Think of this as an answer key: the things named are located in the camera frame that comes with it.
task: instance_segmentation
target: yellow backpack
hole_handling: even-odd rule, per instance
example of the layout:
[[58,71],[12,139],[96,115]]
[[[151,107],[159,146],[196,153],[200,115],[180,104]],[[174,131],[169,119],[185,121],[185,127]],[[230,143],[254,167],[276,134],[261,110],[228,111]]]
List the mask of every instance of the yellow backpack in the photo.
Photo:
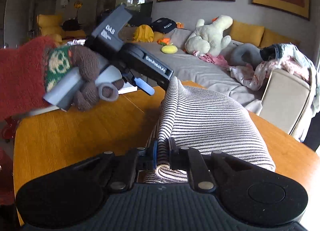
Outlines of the yellow backpack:
[[150,26],[140,25],[134,32],[133,40],[142,42],[153,42],[154,33]]

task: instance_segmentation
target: striped towel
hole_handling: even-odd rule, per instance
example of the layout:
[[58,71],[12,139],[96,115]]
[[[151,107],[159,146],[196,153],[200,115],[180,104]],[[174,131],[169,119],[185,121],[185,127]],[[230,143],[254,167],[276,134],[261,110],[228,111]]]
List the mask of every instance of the striped towel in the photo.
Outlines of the striped towel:
[[186,182],[182,170],[170,170],[169,145],[198,149],[201,154],[220,150],[242,160],[275,171],[276,166],[249,113],[232,98],[208,89],[187,87],[174,77],[161,104],[161,116],[147,142],[158,139],[157,168],[146,183]]

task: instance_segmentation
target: black bag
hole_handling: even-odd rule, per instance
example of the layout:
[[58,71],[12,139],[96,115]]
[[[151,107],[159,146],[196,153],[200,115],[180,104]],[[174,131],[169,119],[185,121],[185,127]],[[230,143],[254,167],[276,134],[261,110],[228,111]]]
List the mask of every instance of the black bag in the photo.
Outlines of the black bag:
[[154,32],[169,33],[177,28],[177,24],[171,19],[160,18],[151,24],[151,28]]
[[66,20],[62,25],[62,29],[64,31],[77,31],[77,30],[80,30],[79,21],[76,18]]

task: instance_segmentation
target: stuffed duck toy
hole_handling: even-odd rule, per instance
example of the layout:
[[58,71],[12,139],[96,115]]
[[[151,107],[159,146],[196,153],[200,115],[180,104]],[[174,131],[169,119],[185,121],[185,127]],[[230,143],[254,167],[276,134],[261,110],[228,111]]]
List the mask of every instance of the stuffed duck toy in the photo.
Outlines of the stuffed duck toy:
[[191,55],[198,51],[198,55],[210,53],[218,56],[231,42],[229,35],[223,37],[223,31],[228,29],[232,23],[232,18],[226,15],[213,19],[210,25],[204,25],[204,20],[199,19],[195,31],[185,44],[186,51]]

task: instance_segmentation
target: blue gripper pad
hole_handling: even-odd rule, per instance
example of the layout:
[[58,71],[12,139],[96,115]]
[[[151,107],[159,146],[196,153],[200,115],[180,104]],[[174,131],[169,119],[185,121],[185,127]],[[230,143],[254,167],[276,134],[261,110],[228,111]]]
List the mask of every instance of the blue gripper pad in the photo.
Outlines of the blue gripper pad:
[[155,93],[155,90],[152,86],[150,86],[148,83],[146,83],[141,78],[134,78],[134,82],[136,83],[136,86],[140,88],[142,91],[146,92],[149,96],[153,96]]

